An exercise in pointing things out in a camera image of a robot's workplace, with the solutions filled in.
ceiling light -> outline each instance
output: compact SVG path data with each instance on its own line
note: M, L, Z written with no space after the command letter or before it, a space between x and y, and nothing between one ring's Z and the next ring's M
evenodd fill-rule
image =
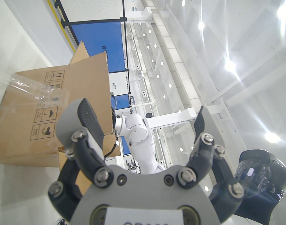
M204 27L205 27L205 24L201 21L201 22L198 24L198 29L199 29L199 30L203 30Z
M226 61L225 69L229 72L234 72L236 69L236 64L232 61Z
M277 10L277 16L279 19L286 18L286 4L283 4L279 7L279 9Z
M280 138L278 135L276 135L275 133L272 133L272 132L268 132L266 135L265 135L265 138L268 142L270 143L277 143L280 141Z

printed warning icons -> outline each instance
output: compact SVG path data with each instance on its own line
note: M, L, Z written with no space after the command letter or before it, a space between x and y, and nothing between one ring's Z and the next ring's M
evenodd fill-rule
M47 72L45 82L64 79L65 70Z
M63 85L63 81L57 81L57 82L45 82L44 84L48 86L52 86L56 89L61 89Z
M55 122L33 125L30 140L53 137L54 131Z
M37 109L34 118L34 123L55 120L57 118L57 113L58 113L57 106Z

plastic film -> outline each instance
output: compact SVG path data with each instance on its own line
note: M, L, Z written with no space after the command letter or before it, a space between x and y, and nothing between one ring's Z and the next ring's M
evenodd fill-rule
M65 72L67 66L59 66L0 76L5 89L0 104L0 163L59 165L61 144L55 125L68 105Z

ceiling beam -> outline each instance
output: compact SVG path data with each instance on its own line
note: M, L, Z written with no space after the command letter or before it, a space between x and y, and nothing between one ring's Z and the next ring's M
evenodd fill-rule
M236 106L242 103L244 100L256 95L258 92L268 89L275 81L279 80L284 75L286 75L286 62L249 87L228 99L225 102L226 106Z
M214 97L208 99L206 101L207 104L212 103L215 101L218 97L222 96L225 94L227 91L232 89L235 85L246 79L248 76L250 76L254 71L256 71L258 68L263 66L266 62L268 62L272 57L277 56L278 54L281 54L282 49L286 47L286 44L281 42L278 44L275 49L270 51L265 57L262 58L261 61L257 62L253 67L251 67L249 70L247 70L244 74L242 74L239 78L237 78L235 81L233 81L231 84L229 84L226 88L224 88L222 91L214 95Z

bolt head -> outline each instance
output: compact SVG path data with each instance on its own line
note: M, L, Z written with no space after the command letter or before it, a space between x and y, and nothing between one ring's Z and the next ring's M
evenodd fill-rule
M70 148L70 149L67 149L66 152L65 152L68 156L71 156L73 155L73 148Z
M221 147L221 146L218 146L216 148L217 152L220 153L220 154L224 154L225 153L225 150L224 150L224 147Z
M164 177L164 183L165 185L167 186L172 186L173 183L174 183L174 179L171 175L167 174L165 177Z
M183 174L182 174L181 177L182 177L182 179L183 179L185 182L187 182L187 183L192 182L193 179L194 179L193 174L192 174L190 171L188 171L188 170L185 170L185 171L183 172Z
M234 193L237 195L243 193L242 186L239 183L234 184L232 189L233 189Z
M99 182L105 182L108 180L108 178L109 178L109 173L106 170L100 171L97 175L97 180Z
M211 136L211 135L205 135L204 136L204 140L207 142L207 143L211 143L214 138Z
M81 132L81 131L77 131L73 134L74 139L81 139L82 136L83 136L83 132Z
M63 184L59 181L56 181L52 183L52 185L49 187L48 192L51 195L54 195L54 198L58 197L63 191Z

